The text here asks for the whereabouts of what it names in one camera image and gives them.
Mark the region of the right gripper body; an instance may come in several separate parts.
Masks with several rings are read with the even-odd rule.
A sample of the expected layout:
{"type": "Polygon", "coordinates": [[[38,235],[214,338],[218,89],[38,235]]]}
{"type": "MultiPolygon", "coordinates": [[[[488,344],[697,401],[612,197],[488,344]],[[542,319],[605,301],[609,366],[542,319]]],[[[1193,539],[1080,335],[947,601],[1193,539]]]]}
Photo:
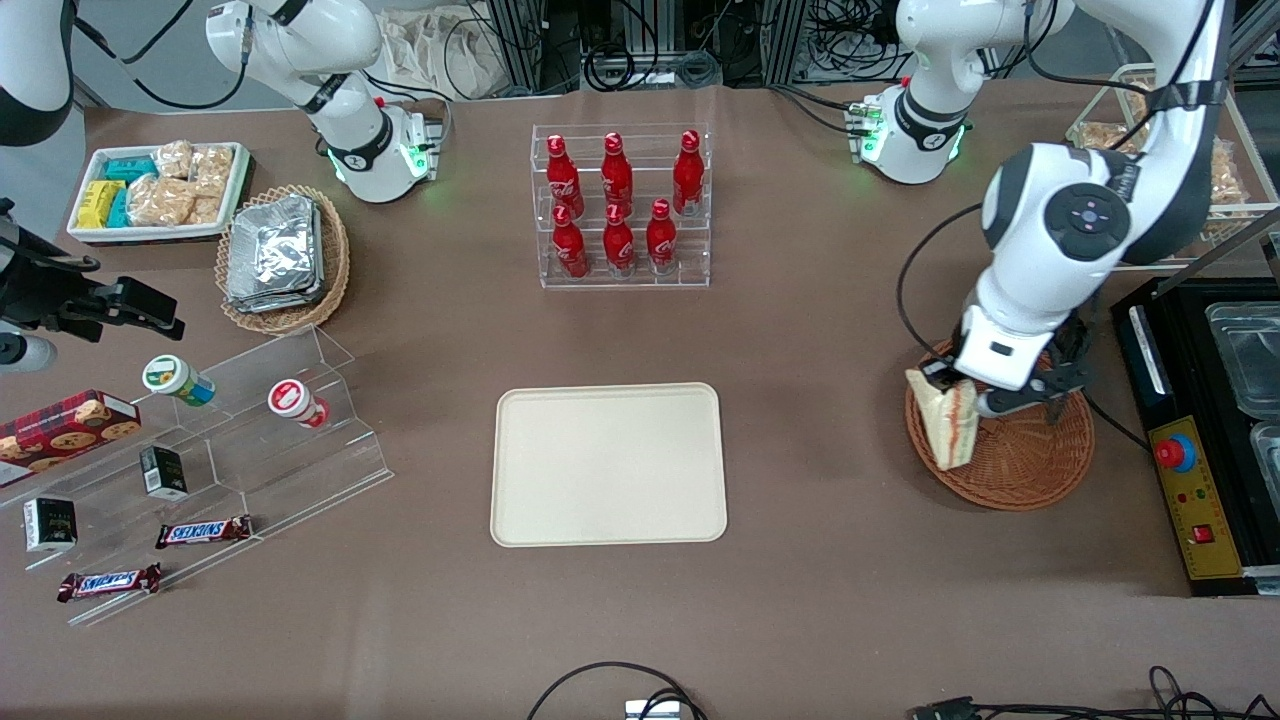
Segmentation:
{"type": "Polygon", "coordinates": [[[58,309],[68,300],[91,299],[99,284],[87,278],[100,263],[76,258],[18,225],[15,204],[1,200],[3,320],[26,331],[58,331],[58,309]]]}

